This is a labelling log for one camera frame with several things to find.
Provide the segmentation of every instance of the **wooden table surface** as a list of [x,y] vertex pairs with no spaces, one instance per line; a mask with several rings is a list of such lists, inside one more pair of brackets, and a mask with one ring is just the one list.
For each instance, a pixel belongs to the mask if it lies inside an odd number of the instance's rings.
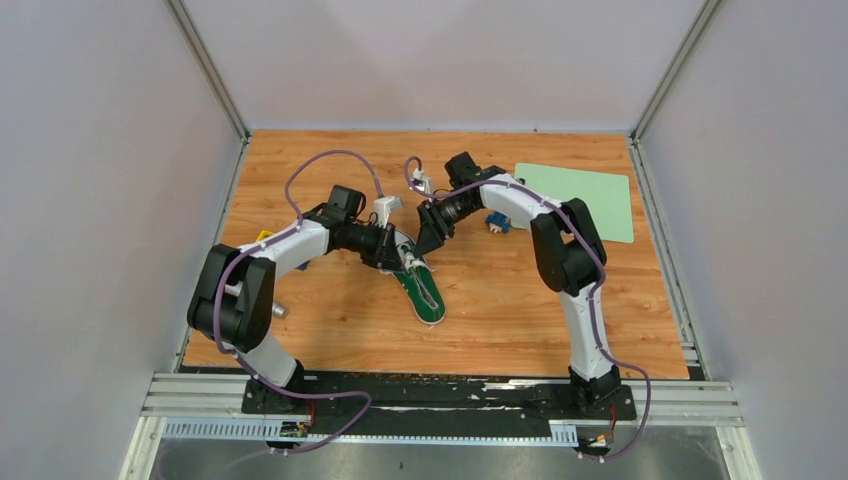
[[[605,242],[608,280],[603,310],[613,354],[656,378],[688,378],[645,212],[623,136],[454,132],[260,131],[251,141],[222,243],[256,240],[294,219],[283,185],[309,157],[351,149],[373,163],[387,195],[405,207],[392,215],[398,229],[418,235],[415,207],[402,165],[415,154],[434,188],[450,188],[444,163],[467,150],[481,167],[513,172],[519,162],[617,173],[630,177],[635,242]],[[292,186],[302,210],[326,201],[334,184],[375,198],[368,171],[353,157],[335,155],[307,168]],[[290,309],[272,329],[308,369],[508,375],[567,375],[569,340],[557,296],[536,272],[529,232],[490,234],[480,211],[459,223],[456,236],[427,260],[446,305],[435,327],[419,322],[403,289],[390,275],[334,251],[276,285],[275,299]],[[198,332],[185,365],[234,365]],[[623,375],[638,376],[623,371]]]

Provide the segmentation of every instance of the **green mat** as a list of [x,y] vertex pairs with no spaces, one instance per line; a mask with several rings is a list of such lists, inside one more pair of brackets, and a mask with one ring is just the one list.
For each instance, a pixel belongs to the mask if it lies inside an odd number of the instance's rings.
[[523,178],[528,187],[558,200],[580,198],[589,206],[602,240],[633,243],[630,179],[626,175],[518,163],[514,177]]

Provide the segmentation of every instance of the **white wall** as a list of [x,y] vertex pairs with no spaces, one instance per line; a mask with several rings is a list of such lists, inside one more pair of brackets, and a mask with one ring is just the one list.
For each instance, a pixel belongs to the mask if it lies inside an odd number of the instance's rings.
[[647,162],[764,477],[845,478],[848,3],[725,3]]
[[0,6],[0,477],[106,479],[238,142],[161,1]]
[[702,0],[186,0],[252,128],[630,129]]

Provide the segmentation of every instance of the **blue object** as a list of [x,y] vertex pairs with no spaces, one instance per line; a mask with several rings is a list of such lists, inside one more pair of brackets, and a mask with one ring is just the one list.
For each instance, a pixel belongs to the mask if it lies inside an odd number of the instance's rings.
[[486,217],[486,225],[489,226],[489,231],[492,233],[509,233],[512,225],[509,223],[509,218],[500,212],[492,212]]

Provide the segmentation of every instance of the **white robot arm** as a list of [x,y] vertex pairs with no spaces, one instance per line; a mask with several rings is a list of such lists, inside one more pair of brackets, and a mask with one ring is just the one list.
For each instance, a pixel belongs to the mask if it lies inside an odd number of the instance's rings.
[[[563,242],[562,233],[573,232],[548,206],[559,206],[600,262],[605,263],[606,252],[586,204],[579,199],[561,202],[534,192],[542,199],[539,201],[522,191],[528,189],[503,169],[478,167],[467,152],[453,157],[445,164],[445,170],[453,190],[418,207],[421,230],[415,253],[424,255],[444,245],[453,237],[457,222],[482,208],[530,226],[537,270],[548,288],[559,296],[565,312],[571,340],[572,383],[581,389],[587,404],[602,403],[620,387],[621,377],[618,367],[601,350],[609,351],[597,285],[600,272],[576,239]],[[594,327],[590,307],[594,310]],[[598,341],[593,328],[597,329]]]
[[[519,184],[511,175],[502,173],[492,177],[506,183]],[[552,210],[539,202],[533,201],[527,195],[514,188],[503,185],[483,185],[480,187],[480,197],[485,208],[501,212],[520,225],[530,225],[539,215],[551,214]],[[560,201],[548,199],[559,205]],[[571,340],[571,369],[585,380],[599,378],[610,372],[612,362],[601,353],[592,335],[592,324],[589,316],[589,290],[595,282],[581,288],[577,295],[565,291],[557,292],[562,308],[565,311],[565,321]],[[592,301],[595,303],[595,315],[603,348],[607,345],[606,329],[601,311],[601,289],[595,291]]]
[[381,271],[404,271],[395,226],[388,222],[388,215],[398,205],[388,205],[378,222],[364,223],[356,219],[364,202],[362,193],[336,185],[328,202],[307,212],[298,225],[238,248],[220,244],[212,247],[189,306],[189,325],[214,339],[213,310],[218,285],[227,267],[247,253],[232,269],[224,288],[218,315],[221,340],[226,348],[238,351],[255,372],[285,387],[295,371],[303,367],[271,333],[277,280],[340,248],[359,253],[364,264]]

